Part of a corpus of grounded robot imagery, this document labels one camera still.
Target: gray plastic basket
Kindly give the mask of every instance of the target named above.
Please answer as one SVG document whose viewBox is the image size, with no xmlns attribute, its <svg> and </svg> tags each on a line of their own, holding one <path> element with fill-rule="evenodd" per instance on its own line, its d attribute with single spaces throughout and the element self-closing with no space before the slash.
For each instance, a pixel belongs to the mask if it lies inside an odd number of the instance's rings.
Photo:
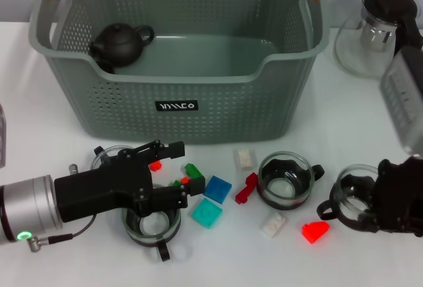
<svg viewBox="0 0 423 287">
<path fill-rule="evenodd" d="M 29 38 L 94 136 L 248 142 L 287 130 L 326 17 L 324 0 L 37 0 Z M 87 53 L 115 22 L 158 37 L 113 75 Z"/>
</svg>

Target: white table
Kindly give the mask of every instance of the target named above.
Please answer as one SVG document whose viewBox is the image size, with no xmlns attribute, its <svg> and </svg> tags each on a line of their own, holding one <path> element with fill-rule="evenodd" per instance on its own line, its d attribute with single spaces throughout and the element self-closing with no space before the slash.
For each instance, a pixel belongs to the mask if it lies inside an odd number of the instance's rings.
<svg viewBox="0 0 423 287">
<path fill-rule="evenodd" d="M 96 146 L 122 144 L 83 131 L 27 34 L 27 24 L 0 23 L 0 103 L 8 126 L 7 165 L 0 169 L 0 185 L 47 174 L 62 177 L 71 163 L 85 171 Z M 26 243 L 1 246 L 0 285 L 421 286 L 423 241 L 413 235 L 359 233 L 337 220 L 314 245 L 301 235 L 304 223 L 319 220 L 316 207 L 328 199 L 343 168 L 354 163 L 377 166 L 384 158 L 402 163 L 407 157 L 377 82 L 347 75 L 334 61 L 335 34 L 332 30 L 330 45 L 316 59 L 284 137 L 260 143 L 189 145 L 186 157 L 163 161 L 163 170 L 154 173 L 154 182 L 167 184 L 182 177 L 180 167 L 192 162 L 207 177 L 217 175 L 233 183 L 223 215 L 212 229 L 190 217 L 202 196 L 189 199 L 181 229 L 168 244 L 171 261 L 162 263 L 155 249 L 131 241 L 119 211 L 111 211 L 99 215 L 80 237 L 43 247 L 37 254 Z M 283 213 L 288 221 L 273 239 L 260 230 L 272 209 L 257 193 L 242 206 L 233 200 L 244 186 L 233 165 L 233 150 L 243 148 L 255 149 L 259 161 L 274 151 L 294 151 L 326 170 L 307 203 Z M 75 233 L 87 222 L 64 224 L 57 233 Z"/>
</svg>

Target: teapot lid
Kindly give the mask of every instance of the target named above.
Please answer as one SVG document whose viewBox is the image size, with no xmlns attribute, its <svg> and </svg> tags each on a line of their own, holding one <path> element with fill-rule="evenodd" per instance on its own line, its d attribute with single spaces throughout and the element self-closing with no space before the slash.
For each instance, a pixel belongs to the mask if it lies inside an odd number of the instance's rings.
<svg viewBox="0 0 423 287">
<path fill-rule="evenodd" d="M 123 44 L 136 35 L 135 29 L 128 24 L 111 24 L 102 31 L 101 38 L 108 44 Z"/>
<path fill-rule="evenodd" d="M 364 0 L 364 7 L 377 19 L 391 24 L 399 24 L 403 16 L 415 19 L 418 14 L 414 0 Z"/>
</svg>

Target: black teapot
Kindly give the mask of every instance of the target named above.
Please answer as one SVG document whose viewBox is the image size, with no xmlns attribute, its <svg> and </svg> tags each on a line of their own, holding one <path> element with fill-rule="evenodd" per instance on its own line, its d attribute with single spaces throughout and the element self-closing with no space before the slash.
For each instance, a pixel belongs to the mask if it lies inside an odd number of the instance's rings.
<svg viewBox="0 0 423 287">
<path fill-rule="evenodd" d="M 148 38 L 143 39 L 141 34 L 148 34 Z M 128 24 L 111 24 L 91 42 L 90 51 L 104 71 L 114 73 L 115 67 L 126 67 L 135 62 L 154 37 L 150 26 L 133 28 Z"/>
</svg>

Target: glass teapot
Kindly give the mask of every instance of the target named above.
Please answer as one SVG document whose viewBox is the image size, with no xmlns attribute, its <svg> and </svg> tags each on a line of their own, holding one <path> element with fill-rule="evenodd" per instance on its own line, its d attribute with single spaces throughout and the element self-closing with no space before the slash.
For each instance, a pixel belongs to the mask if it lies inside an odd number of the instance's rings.
<svg viewBox="0 0 423 287">
<path fill-rule="evenodd" d="M 414 0 L 362 0 L 361 11 L 347 19 L 336 37 L 338 62 L 354 75 L 382 78 L 403 46 L 422 48 L 419 16 Z"/>
</svg>

